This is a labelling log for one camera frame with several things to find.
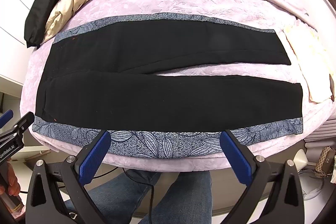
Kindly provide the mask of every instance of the yellow cloth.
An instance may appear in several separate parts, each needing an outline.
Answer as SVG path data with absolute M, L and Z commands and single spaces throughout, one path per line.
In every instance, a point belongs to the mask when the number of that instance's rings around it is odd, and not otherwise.
M 329 75 L 335 82 L 334 68 L 318 36 L 302 22 L 297 26 L 285 26 L 283 32 L 286 34 L 308 84 L 309 99 L 321 103 L 331 98 Z

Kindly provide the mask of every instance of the pink bed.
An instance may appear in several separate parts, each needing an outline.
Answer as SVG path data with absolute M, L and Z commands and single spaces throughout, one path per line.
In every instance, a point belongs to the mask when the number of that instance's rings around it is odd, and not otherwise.
M 282 31 L 285 25 L 294 24 L 304 24 L 306 31 L 313 30 L 314 23 L 306 14 L 299 0 L 90 0 L 83 5 L 63 30 L 104 17 L 160 12 L 216 17 L 256 28 L 274 29 L 277 32 L 291 60 L 291 66 L 235 63 L 196 66 L 161 74 L 251 75 L 300 83 L 303 89 L 303 134 L 285 136 L 251 145 L 249 148 L 255 155 L 260 154 L 267 157 L 292 146 L 318 128 L 335 110 L 336 105 L 331 99 L 319 104 L 309 101 L 307 83 L 300 71 L 296 56 Z M 38 50 L 35 49 L 31 55 L 21 96 L 20 110 L 22 115 L 28 111 L 35 112 L 36 92 L 53 40 L 54 38 L 44 43 Z M 40 143 L 55 151 L 61 150 L 76 154 L 81 149 L 78 146 L 39 135 L 31 128 L 30 131 Z M 230 167 L 223 153 L 182 159 L 145 159 L 107 154 L 104 162 L 120 167 L 162 172 L 213 170 Z

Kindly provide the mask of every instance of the blue patterned fabric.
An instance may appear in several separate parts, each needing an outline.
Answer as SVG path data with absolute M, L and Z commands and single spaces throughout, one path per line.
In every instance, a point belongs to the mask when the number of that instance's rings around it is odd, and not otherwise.
M 151 15 L 125 15 L 125 16 L 114 16 L 114 17 L 105 17 L 97 19 L 92 22 L 85 23 L 78 27 L 66 30 L 56 34 L 53 44 L 60 42 L 61 40 L 67 37 L 74 37 L 75 35 L 91 32 L 93 30 L 100 29 L 102 27 L 125 21 L 143 21 L 143 20 L 189 20 L 189 21 L 206 21 L 217 24 L 233 25 L 245 29 L 255 30 L 259 32 L 272 32 L 275 33 L 273 29 L 258 29 L 251 26 L 243 25 L 234 21 L 224 20 L 216 17 L 207 17 L 201 15 L 186 15 L 178 13 L 157 13 Z
M 56 122 L 45 122 L 35 117 L 33 131 L 41 135 L 84 146 L 100 132 L 97 129 L 77 128 Z M 147 132 L 147 131 L 113 131 L 109 153 L 145 157 L 173 159 L 201 156 L 221 152 L 220 132 Z M 238 141 L 252 145 L 290 134 L 303 132 L 303 119 L 287 119 L 258 126 L 231 130 Z

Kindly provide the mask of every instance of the person's leg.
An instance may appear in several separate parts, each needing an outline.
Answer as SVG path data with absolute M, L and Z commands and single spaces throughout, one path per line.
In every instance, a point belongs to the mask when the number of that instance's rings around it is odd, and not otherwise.
M 127 174 L 138 182 L 155 185 L 161 173 L 130 169 Z M 124 173 L 114 179 L 88 191 L 108 223 L 129 224 L 133 212 L 140 205 L 143 197 L 150 190 L 150 186 L 132 181 Z M 75 208 L 68 200 L 65 202 L 70 210 Z
M 210 172 L 181 172 L 153 209 L 152 221 L 160 224 L 211 224 L 211 212 Z M 147 223 L 148 215 L 139 222 Z

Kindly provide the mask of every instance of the white lamp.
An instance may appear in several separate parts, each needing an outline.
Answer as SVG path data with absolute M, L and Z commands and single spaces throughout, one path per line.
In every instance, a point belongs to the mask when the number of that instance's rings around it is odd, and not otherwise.
M 307 166 L 308 159 L 303 149 L 300 149 L 296 153 L 293 162 L 295 163 L 296 170 L 298 171 Z

